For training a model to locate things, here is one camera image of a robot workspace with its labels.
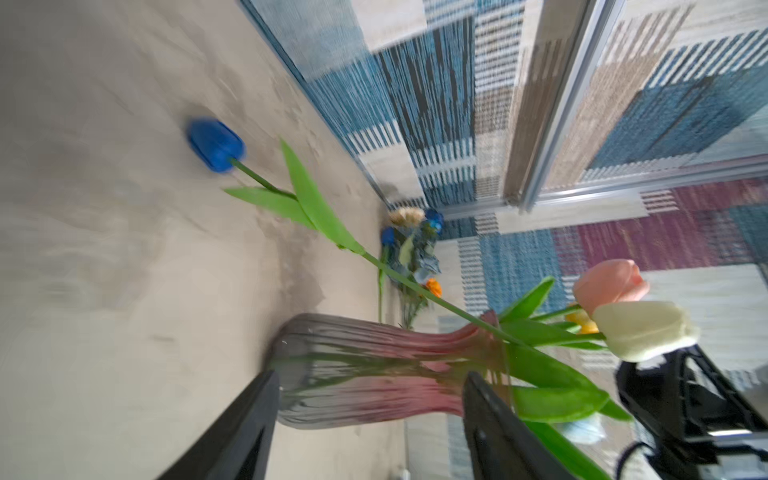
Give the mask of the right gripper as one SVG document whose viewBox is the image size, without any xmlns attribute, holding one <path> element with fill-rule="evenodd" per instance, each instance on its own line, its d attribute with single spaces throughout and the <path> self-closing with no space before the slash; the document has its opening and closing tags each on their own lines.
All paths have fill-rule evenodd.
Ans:
<svg viewBox="0 0 768 480">
<path fill-rule="evenodd" d="M 623 362 L 615 374 L 621 403 L 652 438 L 624 450 L 615 477 L 642 450 L 661 479 L 765 479 L 767 418 L 699 346 L 663 358 L 650 369 Z"/>
</svg>

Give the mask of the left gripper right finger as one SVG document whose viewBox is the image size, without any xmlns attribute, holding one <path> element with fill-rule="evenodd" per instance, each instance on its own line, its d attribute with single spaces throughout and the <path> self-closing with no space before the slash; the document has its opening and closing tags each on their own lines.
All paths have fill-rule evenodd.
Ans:
<svg viewBox="0 0 768 480">
<path fill-rule="evenodd" d="M 465 380 L 463 406 L 464 435 L 476 479 L 573 477 L 476 372 Z"/>
</svg>

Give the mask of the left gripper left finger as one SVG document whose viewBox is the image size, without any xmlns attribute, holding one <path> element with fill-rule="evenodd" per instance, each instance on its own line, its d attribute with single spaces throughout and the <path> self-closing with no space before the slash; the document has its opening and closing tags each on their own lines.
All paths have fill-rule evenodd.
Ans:
<svg viewBox="0 0 768 480">
<path fill-rule="evenodd" d="M 264 479 L 279 398 L 277 373 L 260 373 L 160 477 Z"/>
</svg>

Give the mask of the dark red glass vase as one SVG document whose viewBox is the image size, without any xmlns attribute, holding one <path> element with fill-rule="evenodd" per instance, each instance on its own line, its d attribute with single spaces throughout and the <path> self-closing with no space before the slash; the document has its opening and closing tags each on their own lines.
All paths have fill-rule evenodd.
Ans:
<svg viewBox="0 0 768 480">
<path fill-rule="evenodd" d="M 494 384 L 508 373 L 502 341 L 474 324 L 421 333 L 316 313 L 281 327 L 264 366 L 279 377 L 279 421 L 301 430 L 460 416 L 469 373 Z"/>
</svg>

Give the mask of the pink tulip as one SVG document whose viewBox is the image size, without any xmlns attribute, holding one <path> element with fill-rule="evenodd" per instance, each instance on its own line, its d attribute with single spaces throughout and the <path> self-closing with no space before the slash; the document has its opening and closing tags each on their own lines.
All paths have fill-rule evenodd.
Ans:
<svg viewBox="0 0 768 480">
<path fill-rule="evenodd" d="M 602 305 L 634 302 L 641 300 L 650 290 L 650 284 L 643 279 L 638 265 L 633 260 L 613 259 L 603 261 L 585 272 L 573 285 L 576 300 L 571 307 L 579 305 L 590 317 Z M 569 314 L 565 309 L 531 317 L 543 321 Z"/>
</svg>

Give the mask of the blue tulip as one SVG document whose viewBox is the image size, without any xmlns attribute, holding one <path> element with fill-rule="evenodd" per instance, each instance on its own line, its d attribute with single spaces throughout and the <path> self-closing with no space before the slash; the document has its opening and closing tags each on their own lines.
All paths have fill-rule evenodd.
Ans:
<svg viewBox="0 0 768 480">
<path fill-rule="evenodd" d="M 240 158 L 245 153 L 245 144 L 221 121 L 212 117 L 194 117 L 187 121 L 184 134 L 192 151 L 209 170 L 228 173 L 232 169 L 238 169 L 258 183 L 256 187 L 228 187 L 224 190 L 228 195 L 323 234 L 338 248 L 361 256 L 380 272 L 397 280 L 411 291 L 505 342 L 518 342 L 512 335 L 436 296 L 367 252 L 336 216 L 307 169 L 285 141 L 281 141 L 280 146 L 293 186 L 291 192 L 277 188 L 242 164 Z"/>
</svg>

